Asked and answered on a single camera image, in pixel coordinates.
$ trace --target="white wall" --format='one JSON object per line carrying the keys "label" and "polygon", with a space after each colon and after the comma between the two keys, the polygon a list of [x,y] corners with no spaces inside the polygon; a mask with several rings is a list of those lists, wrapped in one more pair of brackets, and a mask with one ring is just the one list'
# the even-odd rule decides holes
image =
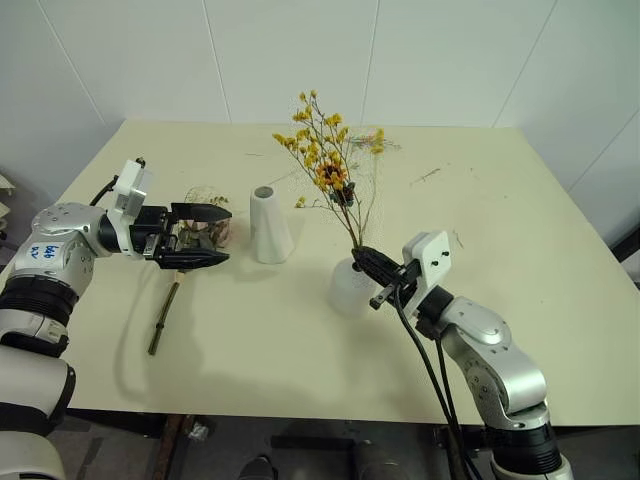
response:
{"label": "white wall", "polygon": [[640,221],[638,18],[638,0],[0,0],[13,233],[124,118],[288,122],[316,88],[356,125],[523,128],[614,242]]}

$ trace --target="dried plant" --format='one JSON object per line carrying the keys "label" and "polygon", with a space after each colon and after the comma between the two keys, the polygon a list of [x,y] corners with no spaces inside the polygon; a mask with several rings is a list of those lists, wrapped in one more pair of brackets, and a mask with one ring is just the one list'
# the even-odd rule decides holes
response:
{"label": "dried plant", "polygon": [[[302,128],[295,137],[274,133],[273,138],[285,147],[300,167],[322,193],[322,200],[311,205],[300,197],[296,208],[324,208],[330,210],[349,232],[354,248],[362,246],[365,229],[375,200],[374,192],[365,208],[358,197],[356,183],[351,176],[354,162],[351,161],[352,142],[349,127],[342,124],[338,113],[327,116],[318,107],[318,94],[311,90],[307,96],[299,95],[302,109],[293,115],[293,120]],[[369,153],[373,160],[384,151],[384,131],[380,128],[373,134]]]}

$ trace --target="white ceramic vase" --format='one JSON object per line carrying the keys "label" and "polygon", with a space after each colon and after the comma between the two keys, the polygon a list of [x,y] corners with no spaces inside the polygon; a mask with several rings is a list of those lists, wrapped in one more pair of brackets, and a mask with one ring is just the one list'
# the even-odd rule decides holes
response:
{"label": "white ceramic vase", "polygon": [[251,192],[249,216],[255,259],[269,264],[284,262],[293,251],[293,239],[272,187],[262,186]]}
{"label": "white ceramic vase", "polygon": [[349,257],[333,269],[327,300],[338,313],[355,318],[370,308],[369,300],[375,293],[376,283],[353,265],[353,258]]}

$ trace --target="robotic arm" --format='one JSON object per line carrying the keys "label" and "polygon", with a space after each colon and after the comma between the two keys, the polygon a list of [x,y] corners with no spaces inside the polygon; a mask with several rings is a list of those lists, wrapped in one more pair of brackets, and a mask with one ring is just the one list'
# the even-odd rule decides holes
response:
{"label": "robotic arm", "polygon": [[495,312],[438,286],[451,267],[446,232],[421,233],[403,248],[404,265],[369,247],[353,251],[360,268],[384,290],[371,299],[375,309],[398,299],[416,330],[439,338],[462,370],[493,448],[499,480],[572,480],[549,422],[542,372],[513,342]]}
{"label": "robotic arm", "polygon": [[94,260],[122,252],[160,268],[195,269],[229,258],[213,248],[184,245],[181,220],[231,217],[208,204],[143,206],[150,174],[127,161],[114,185],[115,206],[66,203],[40,212],[0,293],[0,480],[63,480],[53,446],[44,438],[62,420],[75,372],[59,357],[67,324],[93,276]]}

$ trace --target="table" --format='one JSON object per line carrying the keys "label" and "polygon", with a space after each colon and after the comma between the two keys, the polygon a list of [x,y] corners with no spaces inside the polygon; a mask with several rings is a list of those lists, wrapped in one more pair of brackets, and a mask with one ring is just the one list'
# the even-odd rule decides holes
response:
{"label": "table", "polygon": [[[62,195],[89,202],[125,159],[143,155],[154,174],[146,204],[208,185],[234,214],[231,259],[187,275],[155,357],[147,346],[172,272],[122,255],[97,260],[69,324],[72,407],[444,423],[392,309],[354,319],[329,308],[349,238],[329,212],[293,208],[315,196],[271,138],[287,128],[126,121]],[[443,286],[509,323],[545,374],[553,423],[640,422],[640,295],[522,133],[393,127],[386,137],[400,148],[379,162],[368,244],[400,259],[418,231],[449,231]],[[250,255],[249,194],[262,184],[275,188],[296,243],[281,265]],[[480,423],[448,368],[460,420]]]}

